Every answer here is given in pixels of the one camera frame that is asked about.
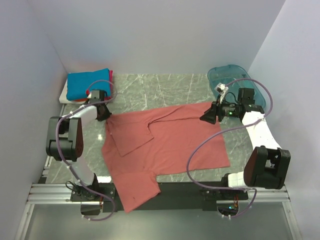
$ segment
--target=white cable clip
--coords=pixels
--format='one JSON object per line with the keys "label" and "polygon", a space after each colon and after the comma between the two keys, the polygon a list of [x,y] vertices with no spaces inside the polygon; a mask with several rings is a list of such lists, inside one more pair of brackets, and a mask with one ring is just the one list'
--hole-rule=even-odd
{"label": "white cable clip", "polygon": [[220,82],[217,86],[215,86],[214,90],[222,95],[223,93],[226,93],[229,88],[225,84]]}
{"label": "white cable clip", "polygon": [[220,103],[222,103],[229,88],[225,84],[220,82],[217,86],[215,86],[214,90],[216,90],[220,94]]}

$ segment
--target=table surface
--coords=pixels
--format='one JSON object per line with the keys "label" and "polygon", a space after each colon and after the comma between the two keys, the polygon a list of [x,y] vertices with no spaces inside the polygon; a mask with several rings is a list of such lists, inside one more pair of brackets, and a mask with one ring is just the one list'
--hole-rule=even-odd
{"label": "table surface", "polygon": [[[113,81],[118,90],[116,99],[108,104],[113,114],[215,100],[206,74],[115,74]],[[78,107],[76,104],[66,104],[63,114]],[[104,124],[105,122],[92,121],[84,127],[83,156],[89,168],[98,176],[99,182],[108,183],[112,178],[101,153],[106,138]],[[240,120],[236,118],[224,118],[220,123],[222,130],[241,125]],[[230,167],[192,171],[191,176],[197,181],[219,181],[226,173],[243,171],[253,150],[247,130],[227,132],[223,134],[223,138]],[[156,179],[158,182],[190,181],[185,172],[159,175]],[[52,160],[46,183],[62,184],[72,180],[73,176],[66,166]]]}

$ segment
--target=red t-shirt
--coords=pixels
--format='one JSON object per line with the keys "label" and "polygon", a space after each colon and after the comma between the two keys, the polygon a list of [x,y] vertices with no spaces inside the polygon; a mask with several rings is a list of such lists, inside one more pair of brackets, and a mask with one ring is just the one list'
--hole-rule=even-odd
{"label": "red t-shirt", "polygon": [[[102,147],[125,212],[160,193],[157,175],[186,171],[193,150],[220,125],[199,120],[210,102],[168,106],[111,115]],[[222,135],[210,140],[193,156],[190,170],[230,166]]]}

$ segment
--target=cable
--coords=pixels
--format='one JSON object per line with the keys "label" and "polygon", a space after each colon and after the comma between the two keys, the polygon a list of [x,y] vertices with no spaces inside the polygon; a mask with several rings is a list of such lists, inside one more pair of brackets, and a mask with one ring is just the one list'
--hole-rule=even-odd
{"label": "cable", "polygon": [[235,103],[237,104],[237,103],[238,103],[238,100],[237,100],[237,98],[236,98],[236,95],[235,95],[232,91],[229,91],[229,92],[227,92],[227,93],[225,94],[225,96],[224,96],[225,101],[226,101],[227,103],[229,103],[229,104],[231,103],[231,102],[228,102],[227,99],[226,99],[228,94],[233,95],[234,101],[235,101]]}
{"label": "cable", "polygon": [[72,189],[71,187],[69,187],[69,186],[67,185],[67,183],[71,184],[73,187],[75,186],[75,184],[72,183],[71,181],[66,181],[66,182],[65,182],[65,187],[66,187],[67,189],[71,190],[71,192],[72,192],[73,189]]}
{"label": "cable", "polygon": [[60,146],[60,141],[59,141],[59,127],[60,127],[61,123],[62,123],[65,119],[70,118],[72,115],[79,113],[79,112],[82,111],[83,109],[85,109],[85,108],[87,108],[87,107],[89,107],[89,106],[94,106],[94,105],[98,105],[98,104],[106,104],[106,103],[114,100],[114,99],[117,97],[118,91],[117,91],[115,85],[114,85],[112,82],[108,81],[108,80],[97,80],[97,81],[94,81],[94,82],[90,85],[90,87],[91,87],[92,85],[94,85],[95,83],[98,83],[98,82],[107,82],[107,83],[111,84],[111,85],[113,86],[113,89],[114,89],[114,97],[112,97],[112,98],[110,98],[110,99],[108,99],[108,100],[98,101],[98,102],[95,102],[95,103],[89,103],[89,104],[87,104],[87,105],[82,105],[81,107],[79,107],[79,108],[78,108],[77,110],[75,110],[74,112],[70,112],[69,114],[62,116],[62,117],[60,118],[60,120],[58,121],[58,123],[56,124],[56,128],[55,128],[55,141],[56,141],[57,150],[58,150],[58,152],[59,152],[59,156],[60,156],[60,158],[62,159],[62,161],[68,166],[68,168],[70,169],[71,173],[74,175],[75,179],[76,179],[76,180],[80,183],[80,185],[81,185],[84,189],[86,189],[87,191],[89,191],[89,192],[91,192],[91,193],[93,193],[93,194],[99,195],[99,196],[101,196],[101,197],[103,197],[103,198],[105,198],[105,199],[108,199],[108,200],[112,203],[112,211],[111,211],[111,213],[110,213],[108,216],[106,216],[106,217],[98,218],[98,219],[97,219],[97,218],[90,218],[90,217],[88,217],[88,216],[83,216],[85,219],[88,219],[88,220],[90,220],[90,221],[95,221],[95,222],[103,221],[103,220],[106,220],[106,219],[110,218],[110,217],[112,216],[112,214],[114,214],[114,212],[116,211],[116,203],[115,203],[115,201],[114,201],[111,197],[109,197],[109,196],[107,196],[107,195],[105,195],[105,194],[102,194],[102,193],[100,193],[100,192],[94,191],[94,190],[92,190],[92,189],[90,189],[90,188],[88,188],[88,187],[85,185],[85,183],[84,183],[83,181],[81,181],[81,179],[79,178],[79,176],[78,176],[77,173],[75,172],[75,170],[74,170],[74,168],[72,167],[72,165],[67,162],[67,160],[65,159],[65,157],[64,157],[64,155],[63,155],[63,153],[62,153],[61,146]]}
{"label": "cable", "polygon": [[[252,82],[255,82],[257,84],[259,84],[265,91],[266,93],[268,94],[269,96],[269,99],[270,99],[270,108],[268,110],[268,112],[264,115],[264,117],[267,117],[273,107],[274,107],[274,101],[273,101],[273,98],[271,96],[271,93],[269,92],[269,90],[262,84],[260,83],[259,81],[255,80],[255,79],[252,79],[252,78],[239,78],[239,79],[236,79],[236,80],[233,80],[231,82],[229,82],[228,84],[226,84],[225,86],[228,87],[229,85],[231,84],[234,84],[235,82],[238,82],[238,81],[243,81],[243,80],[249,80],[249,81],[252,81]],[[230,131],[233,131],[233,130],[239,130],[239,129],[244,129],[244,128],[248,128],[248,127],[251,127],[253,125],[256,125],[258,124],[259,122],[261,122],[262,119],[259,119],[251,124],[247,124],[247,125],[243,125],[243,126],[237,126],[237,127],[232,127],[232,128],[229,128],[229,129],[226,129],[226,130],[222,130],[222,131],[219,131],[215,134],[213,134],[212,136],[210,136],[209,138],[207,138],[205,141],[203,141],[198,147],[196,147],[196,149],[191,153],[187,163],[186,163],[186,174],[188,175],[188,177],[190,178],[190,180],[192,182],[194,182],[195,184],[197,184],[198,186],[202,187],[202,188],[206,188],[206,189],[213,189],[213,190],[240,190],[240,191],[247,191],[247,190],[254,190],[254,195],[252,197],[252,200],[251,202],[248,204],[248,206],[243,210],[241,211],[240,213],[238,213],[237,215],[234,215],[234,216],[231,216],[231,218],[237,218],[239,216],[241,216],[242,214],[244,214],[250,207],[251,205],[254,203],[255,199],[256,199],[256,196],[257,196],[257,189],[256,188],[242,188],[242,187],[217,187],[217,186],[209,186],[209,185],[205,185],[205,184],[202,184],[198,181],[196,181],[195,179],[192,178],[192,176],[190,175],[190,171],[189,171],[189,165],[190,165],[190,162],[191,162],[191,159],[192,157],[195,155],[195,153],[204,145],[206,144],[207,142],[209,142],[211,139],[213,139],[214,137],[220,135],[220,134],[224,134],[224,133],[227,133],[227,132],[230,132]]]}

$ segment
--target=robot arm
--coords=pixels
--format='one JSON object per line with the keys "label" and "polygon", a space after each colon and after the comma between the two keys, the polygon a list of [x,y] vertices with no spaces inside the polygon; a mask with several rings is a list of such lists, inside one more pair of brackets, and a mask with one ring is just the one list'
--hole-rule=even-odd
{"label": "robot arm", "polygon": [[244,126],[261,120],[246,128],[253,152],[244,171],[227,176],[227,184],[230,188],[281,189],[285,182],[291,155],[288,150],[281,149],[275,141],[264,119],[263,108],[255,105],[254,94],[252,88],[240,88],[237,103],[229,103],[223,101],[223,96],[226,95],[224,92],[222,97],[220,95],[218,100],[211,104],[211,108],[200,117],[200,120],[215,124],[216,119],[221,122],[224,117],[235,117],[240,118]]}
{"label": "robot arm", "polygon": [[[105,92],[93,90],[88,97],[89,100],[86,104],[100,102],[104,100]],[[86,186],[91,186],[94,181],[97,181],[97,177],[89,169],[82,155],[84,149],[82,129],[89,122],[93,120],[103,121],[110,115],[111,113],[105,104],[92,105],[74,114],[60,125],[59,134],[68,133],[68,136],[59,137],[63,156],[72,165],[73,170]],[[57,149],[55,129],[60,118],[59,116],[50,118],[46,140],[46,153],[53,156],[57,161],[61,161],[61,158]]]}

